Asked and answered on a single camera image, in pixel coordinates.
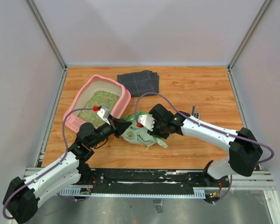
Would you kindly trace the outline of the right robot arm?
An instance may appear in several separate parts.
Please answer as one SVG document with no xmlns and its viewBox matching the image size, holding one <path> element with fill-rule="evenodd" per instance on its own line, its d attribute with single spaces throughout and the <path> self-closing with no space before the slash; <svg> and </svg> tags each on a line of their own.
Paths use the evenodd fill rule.
<svg viewBox="0 0 280 224">
<path fill-rule="evenodd" d="M 203 183 L 212 187 L 222 177 L 238 174 L 250 177 L 257 166 L 263 150 L 256 144 L 251 130 L 241 128 L 239 131 L 225 129 L 203 122 L 185 112 L 173 114 L 163 105 L 157 104 L 150 111 L 154 119 L 149 134 L 167 139 L 171 134 L 190 136 L 206 141 L 226 151 L 228 156 L 207 163 L 202 171 Z"/>
</svg>

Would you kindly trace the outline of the piano pattern bag clip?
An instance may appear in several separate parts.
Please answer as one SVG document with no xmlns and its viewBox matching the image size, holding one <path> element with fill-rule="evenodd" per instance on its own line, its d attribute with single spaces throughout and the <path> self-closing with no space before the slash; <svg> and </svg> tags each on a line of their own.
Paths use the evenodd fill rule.
<svg viewBox="0 0 280 224">
<path fill-rule="evenodd" d="M 196 111 L 196 106 L 195 105 L 192 107 L 192 115 L 197 119 L 200 118 L 200 114 Z"/>
</svg>

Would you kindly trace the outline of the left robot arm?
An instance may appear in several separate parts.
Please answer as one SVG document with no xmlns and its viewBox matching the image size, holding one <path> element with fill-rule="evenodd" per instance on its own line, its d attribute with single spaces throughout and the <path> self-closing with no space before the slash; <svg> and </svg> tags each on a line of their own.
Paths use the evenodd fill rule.
<svg viewBox="0 0 280 224">
<path fill-rule="evenodd" d="M 74 183 L 87 184 L 90 168 L 86 162 L 94 154 L 94 147 L 111 135 L 120 137 L 131 125 L 130 121 L 110 117 L 108 123 L 95 128 L 84 123 L 65 153 L 41 171 L 25 178 L 15 177 L 3 199 L 3 217 L 23 224 L 52 196 Z"/>
</svg>

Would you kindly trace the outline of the green litter bag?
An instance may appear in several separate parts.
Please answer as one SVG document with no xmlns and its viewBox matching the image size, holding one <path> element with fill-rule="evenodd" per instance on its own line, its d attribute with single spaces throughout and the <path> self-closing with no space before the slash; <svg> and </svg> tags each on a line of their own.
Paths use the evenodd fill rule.
<svg viewBox="0 0 280 224">
<path fill-rule="evenodd" d="M 168 147 L 166 142 L 163 141 L 161 138 L 149 135 L 147 133 L 148 131 L 147 128 L 137 127 L 135 114 L 122 117 L 122 119 L 132 122 L 129 128 L 126 129 L 125 132 L 121 135 L 121 137 L 127 142 L 135 145 L 144 145 L 147 147 L 151 147 L 152 145 L 157 143 L 159 146 L 163 148 Z"/>
</svg>

